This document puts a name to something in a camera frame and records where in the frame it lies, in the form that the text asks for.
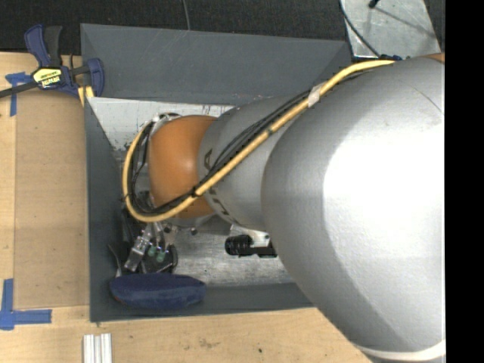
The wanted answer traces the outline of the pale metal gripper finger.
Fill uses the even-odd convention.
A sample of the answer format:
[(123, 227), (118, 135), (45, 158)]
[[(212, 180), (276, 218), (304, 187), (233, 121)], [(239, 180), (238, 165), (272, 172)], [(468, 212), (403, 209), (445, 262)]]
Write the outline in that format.
[(124, 264), (124, 269), (135, 272), (138, 268), (139, 264), (141, 263), (142, 259), (144, 258), (144, 254), (147, 251), (147, 248), (150, 246), (150, 240), (138, 236), (135, 239), (135, 242), (129, 252), (128, 259)]

